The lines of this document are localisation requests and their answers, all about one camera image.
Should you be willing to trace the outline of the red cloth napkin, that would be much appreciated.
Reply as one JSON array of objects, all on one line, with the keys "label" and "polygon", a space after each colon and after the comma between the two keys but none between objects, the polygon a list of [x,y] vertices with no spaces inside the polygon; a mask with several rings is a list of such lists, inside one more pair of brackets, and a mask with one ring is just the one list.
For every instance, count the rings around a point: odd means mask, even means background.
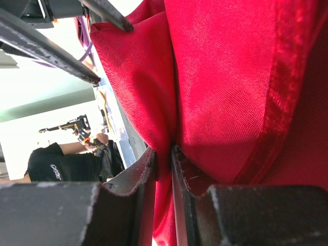
[{"label": "red cloth napkin", "polygon": [[176,245],[171,145],[224,184],[327,188],[327,1],[143,1],[91,39],[157,153],[153,237]]}]

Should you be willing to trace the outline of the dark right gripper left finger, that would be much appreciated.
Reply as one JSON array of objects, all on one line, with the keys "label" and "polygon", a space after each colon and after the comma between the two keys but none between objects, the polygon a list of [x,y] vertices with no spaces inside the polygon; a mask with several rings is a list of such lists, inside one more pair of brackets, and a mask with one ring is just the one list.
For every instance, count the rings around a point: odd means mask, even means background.
[{"label": "dark right gripper left finger", "polygon": [[1,185],[1,245],[151,245],[156,154],[107,183]]}]

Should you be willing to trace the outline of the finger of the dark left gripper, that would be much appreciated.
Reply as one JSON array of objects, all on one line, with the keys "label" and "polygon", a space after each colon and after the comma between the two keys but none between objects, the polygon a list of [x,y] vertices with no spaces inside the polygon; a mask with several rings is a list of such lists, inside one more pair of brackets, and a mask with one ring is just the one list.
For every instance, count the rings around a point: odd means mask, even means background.
[{"label": "finger of the dark left gripper", "polygon": [[92,85],[100,77],[23,20],[1,8],[1,41]]},{"label": "finger of the dark left gripper", "polygon": [[83,6],[103,20],[125,32],[132,32],[133,25],[108,0],[81,0]]}]

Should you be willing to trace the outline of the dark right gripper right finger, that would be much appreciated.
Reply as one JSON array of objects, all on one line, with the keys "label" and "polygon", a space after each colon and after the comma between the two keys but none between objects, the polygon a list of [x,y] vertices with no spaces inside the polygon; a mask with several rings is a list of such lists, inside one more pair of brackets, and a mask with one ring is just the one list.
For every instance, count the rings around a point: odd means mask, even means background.
[{"label": "dark right gripper right finger", "polygon": [[178,245],[327,245],[327,192],[219,184],[174,146]]}]

